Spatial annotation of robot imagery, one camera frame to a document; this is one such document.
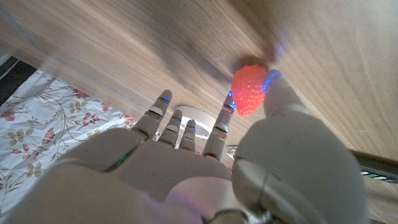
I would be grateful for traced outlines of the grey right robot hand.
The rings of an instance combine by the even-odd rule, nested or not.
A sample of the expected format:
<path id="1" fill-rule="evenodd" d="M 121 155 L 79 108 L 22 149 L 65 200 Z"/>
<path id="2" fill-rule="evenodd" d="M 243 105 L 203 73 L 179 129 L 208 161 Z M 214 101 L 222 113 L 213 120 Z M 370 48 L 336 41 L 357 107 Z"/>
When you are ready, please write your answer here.
<path id="1" fill-rule="evenodd" d="M 178 136 L 164 91 L 130 130 L 114 128 L 51 165 L 5 223 L 367 223 L 357 160 L 310 115 L 278 70 L 262 82 L 266 118 L 221 162 L 238 96 L 227 96 L 201 154 L 195 122 Z"/>

